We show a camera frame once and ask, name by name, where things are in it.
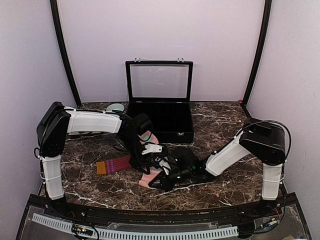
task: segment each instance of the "open box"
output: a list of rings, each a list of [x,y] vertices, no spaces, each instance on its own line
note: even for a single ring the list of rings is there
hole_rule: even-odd
[[[192,143],[192,61],[126,61],[127,114],[146,114],[160,143]]]

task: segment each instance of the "brown marble surface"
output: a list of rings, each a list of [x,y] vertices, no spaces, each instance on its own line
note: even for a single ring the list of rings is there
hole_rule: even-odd
[[[105,110],[109,103],[84,103],[81,108]],[[169,150],[188,146],[203,159],[226,144],[246,119],[237,102],[192,102],[192,144],[167,144]],[[68,202],[123,210],[198,210],[255,202],[261,198],[262,163],[246,156],[210,183],[176,186],[171,192],[138,185],[142,173],[127,169],[98,175],[96,162],[123,157],[115,134],[73,135],[65,142],[61,160]]]

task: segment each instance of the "black metal frame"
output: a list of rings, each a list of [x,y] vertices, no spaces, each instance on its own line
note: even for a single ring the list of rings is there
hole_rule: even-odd
[[[54,22],[56,38],[58,40],[63,65],[64,65],[65,72],[66,72],[66,75],[67,75],[67,78],[68,78],[68,81],[69,81],[69,84],[71,87],[73,98],[75,100],[76,105],[79,107],[82,103],[81,103],[79,92],[78,92],[78,89],[76,86],[75,78],[72,74],[72,70],[70,67],[70,62],[69,62],[69,58],[68,58],[68,54],[67,54],[64,36],[63,36],[62,28],[61,28],[57,0],[50,0],[50,3],[51,3],[51,11],[52,11],[52,17],[53,17],[53,22]],[[254,60],[253,60],[253,65],[252,65],[250,77],[248,80],[248,84],[246,86],[246,90],[245,90],[243,99],[240,102],[240,105],[243,108],[243,111],[247,117],[251,116],[246,107],[247,107],[251,92],[253,90],[253,86],[255,83],[255,79],[257,76],[257,72],[258,72],[258,68],[259,68],[259,64],[260,64],[260,60],[261,60],[261,56],[262,56],[262,52],[264,49],[264,44],[265,44],[267,29],[268,29],[268,23],[269,23],[269,18],[270,18],[270,12],[271,12],[271,4],[272,4],[272,0],[265,0],[260,35],[259,35],[259,40],[257,43],[257,48],[256,48]],[[140,64],[140,62],[132,61],[131,64]],[[176,101],[177,99],[176,98],[173,98],[173,99],[167,98],[166,100]]]
[[[186,97],[134,97],[132,92],[131,65],[155,65],[155,66],[188,66],[188,79]],[[192,72],[194,63],[192,61],[168,61],[168,60],[152,60],[152,61],[126,61],[126,80],[128,86],[128,95],[130,102],[190,102]]]
[[[305,234],[307,235],[308,239],[311,239],[309,228],[296,194],[293,192],[285,194],[284,197],[286,206],[290,206],[292,204],[296,205]],[[278,203],[283,207],[283,197],[278,197],[275,203]],[[181,225],[218,222],[220,226],[232,225],[243,227],[244,225],[252,224],[254,218],[242,215],[240,213],[247,212],[252,208],[256,208],[259,204],[260,202],[258,201],[235,206],[185,211],[121,210],[102,207],[91,207],[75,203],[67,203],[67,207],[75,213],[84,213],[84,217],[81,217],[81,219],[77,218],[78,220],[84,221],[88,224],[99,226],[108,226],[110,223],[156,226],[165,224]],[[45,197],[31,194],[20,222],[20,226],[16,235],[16,240],[20,240],[23,231],[23,226],[30,206],[35,206],[37,208],[44,209],[44,213],[47,215],[60,217],[59,215],[57,215],[56,212],[54,212],[50,207],[48,207],[48,200]]]
[[[71,70],[71,66],[70,66],[70,62],[69,62],[69,58],[68,58],[68,54],[67,54],[66,44],[65,44],[64,35],[62,32],[60,17],[59,17],[59,9],[58,9],[57,0],[50,0],[50,4],[51,4],[51,12],[52,12],[52,18],[53,18],[53,23],[54,23],[56,39],[59,44],[65,73],[66,73],[66,76],[69,81],[69,85],[70,85],[70,88],[72,91],[74,101],[75,101],[77,107],[80,107],[82,103],[81,103],[81,99],[79,96],[79,92],[77,89],[74,75],[72,74],[72,70]]]
[[[248,104],[248,101],[249,101],[249,98],[250,98],[250,95],[251,95],[251,92],[252,92],[252,89],[253,89],[254,84],[255,84],[255,80],[256,80],[256,76],[257,76],[257,72],[258,72],[258,68],[259,68],[259,64],[260,64],[260,60],[261,60],[261,56],[262,56],[262,52],[263,52],[264,45],[265,45],[267,29],[268,29],[268,23],[269,23],[270,12],[271,12],[271,4],[272,4],[272,0],[265,0],[265,2],[264,2],[264,10],[263,10],[263,17],[262,17],[259,40],[258,40],[258,44],[257,44],[257,47],[256,47],[256,52],[255,52],[255,56],[254,56],[253,65],[252,65],[250,77],[249,77],[249,80],[248,80],[248,84],[246,86],[246,90],[245,90],[243,99],[242,99],[242,101],[240,103],[242,108],[246,108],[246,106]]]

